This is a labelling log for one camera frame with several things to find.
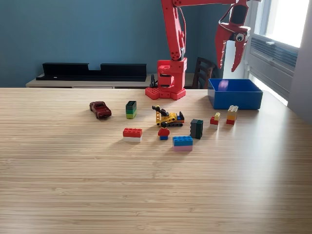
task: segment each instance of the toy car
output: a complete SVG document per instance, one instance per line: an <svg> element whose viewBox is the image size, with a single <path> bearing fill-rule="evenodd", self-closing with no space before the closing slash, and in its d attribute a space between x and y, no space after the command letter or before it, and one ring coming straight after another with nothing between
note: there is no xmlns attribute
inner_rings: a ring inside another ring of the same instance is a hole
<svg viewBox="0 0 312 234"><path fill-rule="evenodd" d="M104 101L91 102L90 111L92 111L97 118L106 118L112 115L111 110L106 106Z"/></svg>

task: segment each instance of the white wall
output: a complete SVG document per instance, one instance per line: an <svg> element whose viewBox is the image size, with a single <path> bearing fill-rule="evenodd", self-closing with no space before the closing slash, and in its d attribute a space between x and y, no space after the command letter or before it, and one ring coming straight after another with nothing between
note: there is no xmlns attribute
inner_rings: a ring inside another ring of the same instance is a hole
<svg viewBox="0 0 312 234"><path fill-rule="evenodd" d="M312 124L312 0L292 79L288 107Z"/></svg>

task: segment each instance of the chair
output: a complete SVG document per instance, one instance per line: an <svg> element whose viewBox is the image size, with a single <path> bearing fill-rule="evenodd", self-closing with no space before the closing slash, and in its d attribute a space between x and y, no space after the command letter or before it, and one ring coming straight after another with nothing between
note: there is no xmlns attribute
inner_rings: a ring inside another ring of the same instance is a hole
<svg viewBox="0 0 312 234"><path fill-rule="evenodd" d="M216 65L213 62L198 57L192 89L198 89L198 83L200 84L200 89L208 89L208 79L212 78L215 68Z"/></svg>

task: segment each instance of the blue plastic box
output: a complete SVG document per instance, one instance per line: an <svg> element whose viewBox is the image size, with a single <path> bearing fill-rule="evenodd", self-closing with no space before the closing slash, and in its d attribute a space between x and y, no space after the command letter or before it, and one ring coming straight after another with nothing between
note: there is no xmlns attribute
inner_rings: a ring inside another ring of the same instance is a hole
<svg viewBox="0 0 312 234"><path fill-rule="evenodd" d="M240 110L258 110L262 95L262 90L249 79L209 79L208 97L214 109L234 105Z"/></svg>

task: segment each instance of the robotic arm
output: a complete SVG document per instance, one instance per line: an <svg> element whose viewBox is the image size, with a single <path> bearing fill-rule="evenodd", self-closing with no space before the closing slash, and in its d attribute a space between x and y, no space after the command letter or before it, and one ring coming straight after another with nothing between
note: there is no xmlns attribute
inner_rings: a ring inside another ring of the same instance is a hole
<svg viewBox="0 0 312 234"><path fill-rule="evenodd" d="M232 68L232 72L235 71L237 66L241 62L243 55L244 47L249 37L249 27L244 27L245 19L248 12L247 1L249 0L239 0L236 3L236 0L162 0L163 11L165 16L166 23L166 32L169 43L170 53L173 60L179 60L184 58L185 53L185 41L186 41L186 32L182 32L179 18L177 17L177 10L181 11L181 6L190 6L190 5L203 5L203 4L233 4L227 13L219 21L219 27L215 37L216 52L217 52L217 61L219 68L222 67L223 55L228 40L235 41L236 46L236 55L235 62ZM173 7L174 15L170 17L170 5ZM222 20L229 14L230 10L233 9L230 23L222 23Z"/></svg>
<svg viewBox="0 0 312 234"><path fill-rule="evenodd" d="M187 58L184 57L186 48L186 25L181 6L203 5L203 4L233 4L227 13L219 21L215 37L217 64L222 67L225 46L228 40L235 41L236 54L232 72L238 67L242 60L244 48L247 44L250 28L245 27L245 19L248 12L247 2L249 0L161 0L167 40L171 60L158 61L158 86L159 90L147 88L145 94L152 99L172 98L180 99L186 95L184 89L185 71ZM232 9L229 23L222 22ZM179 15L181 13L184 22L184 31L181 29Z"/></svg>

